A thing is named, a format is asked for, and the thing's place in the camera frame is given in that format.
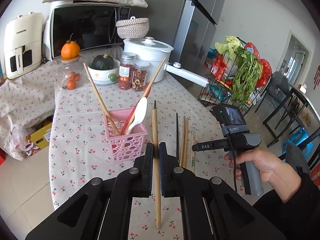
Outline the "person's right forearm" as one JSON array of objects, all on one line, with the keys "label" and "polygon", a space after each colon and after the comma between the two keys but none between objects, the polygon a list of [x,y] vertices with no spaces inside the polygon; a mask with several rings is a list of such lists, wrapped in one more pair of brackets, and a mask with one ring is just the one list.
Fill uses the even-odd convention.
[{"label": "person's right forearm", "polygon": [[319,188],[307,173],[300,175],[298,191],[283,202],[275,190],[264,194],[253,207],[286,239],[319,239]]}]

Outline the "person's right hand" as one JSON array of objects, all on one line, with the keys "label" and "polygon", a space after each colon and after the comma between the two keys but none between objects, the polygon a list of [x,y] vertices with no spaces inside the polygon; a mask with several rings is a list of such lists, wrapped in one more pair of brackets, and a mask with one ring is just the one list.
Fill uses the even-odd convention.
[{"label": "person's right hand", "polygon": [[236,168],[236,164],[251,161],[259,170],[261,180],[269,183],[284,203],[290,200],[302,183],[301,177],[291,165],[261,147],[248,150],[235,159],[225,155],[224,159],[229,162],[230,168],[235,169],[237,180],[242,179],[242,172]]}]

